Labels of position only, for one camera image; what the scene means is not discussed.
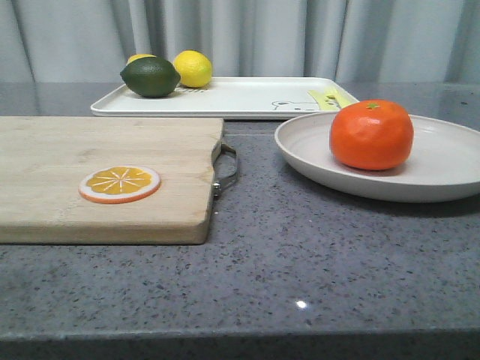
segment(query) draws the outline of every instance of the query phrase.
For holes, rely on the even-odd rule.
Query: green lime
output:
[[[173,92],[180,81],[173,64],[157,56],[130,62],[120,76],[132,92],[144,98],[163,98]]]

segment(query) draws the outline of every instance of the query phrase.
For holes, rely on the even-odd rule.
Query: white tray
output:
[[[338,163],[329,149],[336,112],[293,118],[275,131],[286,161],[302,175],[349,194],[402,203],[436,203],[480,193],[480,132],[411,115],[415,136],[405,163],[366,171]]]
[[[326,111],[308,92],[337,91],[358,100],[330,79],[316,77],[214,77],[205,88],[179,86],[168,97],[144,98],[126,85],[91,105],[97,116],[221,117],[224,119],[291,119]]]

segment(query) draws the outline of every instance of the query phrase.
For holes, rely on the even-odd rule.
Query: yellow utensil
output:
[[[321,110],[339,110],[348,107],[352,103],[352,101],[346,99],[336,88],[329,88],[325,92],[308,90],[308,94],[316,101]]]

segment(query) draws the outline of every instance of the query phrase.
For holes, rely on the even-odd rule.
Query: toy orange slice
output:
[[[160,184],[160,176],[148,167],[119,165],[86,176],[79,192],[94,203],[120,204],[143,199],[153,194]]]

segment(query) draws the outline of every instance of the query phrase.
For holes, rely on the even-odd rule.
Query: plate rim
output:
[[[372,182],[374,184],[375,183],[376,184],[382,184],[383,186],[388,185],[388,186],[405,187],[405,188],[408,188],[408,187],[410,187],[410,188],[433,188],[433,187],[435,187],[435,188],[451,188],[451,187],[460,187],[460,186],[468,187],[468,186],[480,185],[480,176],[478,177],[477,180],[468,181],[468,182],[467,181],[459,181],[459,182],[450,182],[450,183],[447,183],[447,184],[441,184],[441,183],[438,183],[438,184],[434,184],[434,183],[433,184],[419,184],[419,183],[415,183],[415,182],[411,182],[411,181],[410,182],[395,181],[394,176],[392,176],[391,178],[377,178],[375,176],[368,175],[368,174],[361,174],[361,173],[357,173],[357,172],[349,172],[347,169],[339,169],[339,170],[329,169],[329,168],[325,168],[323,166],[318,166],[317,164],[311,163],[309,160],[306,160],[306,159],[298,156],[294,152],[290,151],[281,142],[281,139],[280,139],[281,131],[283,131],[288,126],[291,126],[291,124],[293,122],[300,122],[300,121],[302,121],[306,118],[316,118],[316,117],[323,118],[323,117],[326,117],[326,116],[331,117],[335,113],[337,113],[337,112],[336,111],[318,112],[318,113],[313,113],[313,114],[301,115],[301,116],[297,116],[295,118],[291,118],[290,120],[285,121],[282,124],[280,124],[274,132],[274,141],[276,142],[279,149],[283,152],[283,156],[285,156],[285,154],[287,154],[288,156],[290,156],[292,158],[295,158],[300,163],[306,164],[310,168],[317,169],[321,172],[325,172],[325,173],[328,173],[330,175],[342,176],[344,178],[350,178],[353,181],[357,181],[357,182],[358,181],[368,181],[368,182]],[[471,127],[467,127],[467,126],[464,126],[464,125],[461,125],[461,124],[455,124],[455,123],[452,123],[450,121],[440,120],[438,118],[431,118],[431,117],[427,117],[427,116],[422,116],[422,115],[410,114],[410,117],[413,120],[415,120],[415,119],[425,120],[425,121],[428,121],[428,122],[440,123],[443,126],[457,128],[457,129],[460,129],[462,131],[469,131],[474,136],[477,136],[480,139],[480,131],[472,129]]]

